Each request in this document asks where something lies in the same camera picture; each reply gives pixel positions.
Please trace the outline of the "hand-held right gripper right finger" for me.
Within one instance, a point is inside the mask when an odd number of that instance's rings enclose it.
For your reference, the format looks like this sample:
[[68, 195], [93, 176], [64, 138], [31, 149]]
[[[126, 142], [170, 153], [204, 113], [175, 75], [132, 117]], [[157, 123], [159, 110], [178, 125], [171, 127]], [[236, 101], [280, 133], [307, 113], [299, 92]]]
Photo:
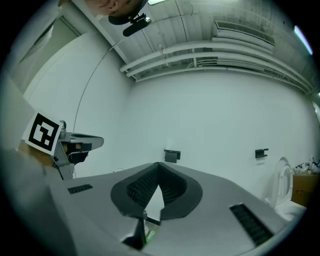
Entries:
[[287, 234], [270, 206], [228, 179], [164, 163], [159, 172], [175, 193], [161, 211], [161, 256], [260, 256]]

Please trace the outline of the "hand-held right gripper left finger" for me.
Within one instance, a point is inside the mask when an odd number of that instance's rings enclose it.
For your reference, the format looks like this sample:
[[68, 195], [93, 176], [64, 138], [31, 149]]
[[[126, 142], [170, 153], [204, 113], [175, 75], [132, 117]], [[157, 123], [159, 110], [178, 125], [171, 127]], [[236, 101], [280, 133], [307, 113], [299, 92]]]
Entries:
[[158, 163], [62, 180], [48, 174], [54, 204], [66, 225], [68, 256], [147, 256], [143, 214], [157, 184]]

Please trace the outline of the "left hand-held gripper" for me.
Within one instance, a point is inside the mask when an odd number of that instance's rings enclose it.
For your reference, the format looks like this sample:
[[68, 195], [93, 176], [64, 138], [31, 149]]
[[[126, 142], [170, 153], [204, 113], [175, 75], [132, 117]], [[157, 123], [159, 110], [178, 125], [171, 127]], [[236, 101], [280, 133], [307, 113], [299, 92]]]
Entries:
[[64, 120], [53, 121], [37, 112], [23, 134], [21, 151], [43, 166], [56, 169], [63, 180], [71, 180], [75, 165], [103, 144], [102, 137], [67, 132]]

